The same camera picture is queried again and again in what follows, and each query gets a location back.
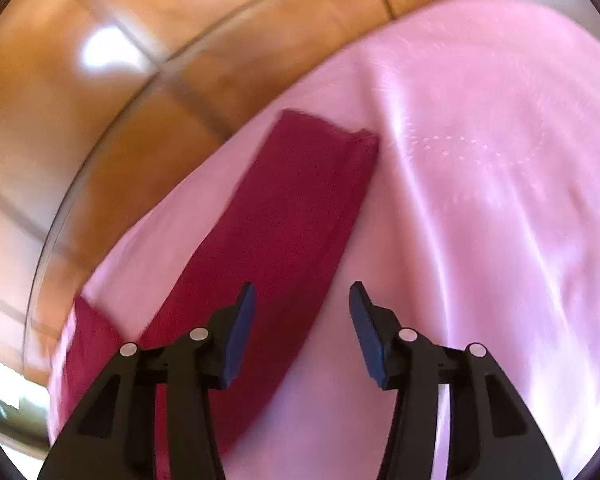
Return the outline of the dark red garment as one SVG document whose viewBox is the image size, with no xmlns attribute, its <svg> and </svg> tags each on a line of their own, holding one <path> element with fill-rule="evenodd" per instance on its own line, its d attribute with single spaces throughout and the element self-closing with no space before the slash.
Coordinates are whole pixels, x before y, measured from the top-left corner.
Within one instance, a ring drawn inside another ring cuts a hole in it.
<svg viewBox="0 0 600 480">
<path fill-rule="evenodd" d="M 61 429 L 128 339 L 170 344 L 244 283 L 256 316 L 237 382 L 212 398 L 222 452 L 245 439 L 321 311 L 374 173 L 379 139 L 284 110 L 210 230 L 206 198 L 242 141 L 183 180 L 114 245 L 76 295 L 54 370 L 48 431 Z"/>
</svg>

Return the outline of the pink bedspread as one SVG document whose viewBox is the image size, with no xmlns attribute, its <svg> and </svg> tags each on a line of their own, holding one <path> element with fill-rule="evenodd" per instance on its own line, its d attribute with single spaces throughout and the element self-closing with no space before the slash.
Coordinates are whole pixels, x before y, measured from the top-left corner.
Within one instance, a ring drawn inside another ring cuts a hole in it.
<svg viewBox="0 0 600 480">
<path fill-rule="evenodd" d="M 356 341 L 359 281 L 437 344 L 482 342 L 577 477 L 600 447 L 600 42 L 527 1 L 426 6 L 334 55 L 187 176 L 242 141 L 204 230 L 284 110 L 375 133 L 379 153 L 297 359 L 221 451 L 227 475 L 376 474 L 392 396 Z"/>
</svg>

